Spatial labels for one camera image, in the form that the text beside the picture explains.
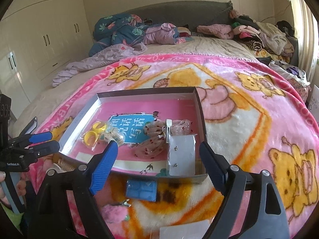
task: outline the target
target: blue label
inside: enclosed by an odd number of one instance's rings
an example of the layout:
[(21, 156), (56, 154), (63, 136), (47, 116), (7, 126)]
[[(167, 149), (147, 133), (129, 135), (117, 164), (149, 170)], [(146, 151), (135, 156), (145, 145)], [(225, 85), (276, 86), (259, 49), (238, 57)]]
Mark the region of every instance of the blue label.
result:
[(152, 114), (132, 114), (132, 115), (113, 115), (110, 118), (112, 126), (117, 127), (119, 132), (125, 135), (125, 144), (141, 143), (149, 139), (144, 134), (144, 126), (147, 122), (152, 122)]

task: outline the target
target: beige bed sheet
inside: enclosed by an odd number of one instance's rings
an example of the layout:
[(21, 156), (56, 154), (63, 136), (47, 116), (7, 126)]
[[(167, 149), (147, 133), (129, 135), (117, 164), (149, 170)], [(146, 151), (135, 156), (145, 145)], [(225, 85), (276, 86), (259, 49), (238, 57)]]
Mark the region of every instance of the beige bed sheet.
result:
[[(148, 45), (144, 54), (205, 54), (221, 55), (256, 60), (246, 49), (233, 40), (222, 40), (209, 37), (193, 37), (194, 41), (178, 45)], [(82, 84), (92, 76), (99, 73), (103, 68), (93, 69), (80, 73), (59, 86), (48, 89), (39, 94), (32, 103), (26, 107), (18, 120), (14, 123), (9, 134), (16, 137), (23, 128), (35, 116), (38, 126), (69, 96), (71, 96)]]

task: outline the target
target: cartoon bear blanket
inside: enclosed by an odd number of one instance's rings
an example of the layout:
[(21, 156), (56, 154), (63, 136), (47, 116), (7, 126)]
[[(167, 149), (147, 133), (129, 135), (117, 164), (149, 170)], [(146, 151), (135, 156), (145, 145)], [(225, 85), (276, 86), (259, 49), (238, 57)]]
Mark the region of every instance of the cartoon bear blanket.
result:
[[(318, 125), (293, 87), (267, 66), (243, 59), (204, 55), (143, 55), (107, 66), (83, 84), (39, 127), (59, 139), (86, 102), (98, 92), (172, 86), (196, 86), (203, 107), (208, 142), (243, 170), (271, 172), (287, 210), (293, 237), (318, 201)], [(31, 166), (38, 191), (43, 161)], [(99, 206), (125, 199), (126, 181), (111, 175), (98, 193)], [(85, 234), (70, 196), (78, 232)], [(240, 231), (249, 195), (245, 194), (232, 234)], [(130, 220), (108, 224), (127, 239), (158, 238), (159, 228), (216, 214), (222, 196), (209, 178), (202, 184), (158, 184), (157, 201), (131, 200)]]

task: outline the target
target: person's hand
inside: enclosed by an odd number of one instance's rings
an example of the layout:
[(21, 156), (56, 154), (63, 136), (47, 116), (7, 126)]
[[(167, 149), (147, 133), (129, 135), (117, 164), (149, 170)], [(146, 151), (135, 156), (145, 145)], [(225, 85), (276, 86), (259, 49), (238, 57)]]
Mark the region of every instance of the person's hand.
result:
[[(0, 171), (0, 183), (3, 182), (5, 179), (5, 172), (1, 172)], [(24, 196), (27, 192), (26, 192), (26, 181), (25, 180), (20, 180), (17, 185), (17, 194), (18, 196)], [(7, 206), (10, 206), (10, 203), (7, 199), (7, 197), (4, 194), (4, 191), (2, 189), (2, 187), (0, 186), (0, 200)]]

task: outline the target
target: blue floral comforter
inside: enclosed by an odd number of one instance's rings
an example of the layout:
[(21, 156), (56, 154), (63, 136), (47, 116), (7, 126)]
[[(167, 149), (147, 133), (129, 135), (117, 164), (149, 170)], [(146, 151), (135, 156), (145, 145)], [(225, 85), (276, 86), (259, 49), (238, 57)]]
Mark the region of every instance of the blue floral comforter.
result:
[(92, 46), (89, 56), (116, 44), (139, 44), (143, 41), (148, 27), (140, 17), (133, 14), (120, 13), (103, 17), (95, 25), (93, 38), (97, 42)]

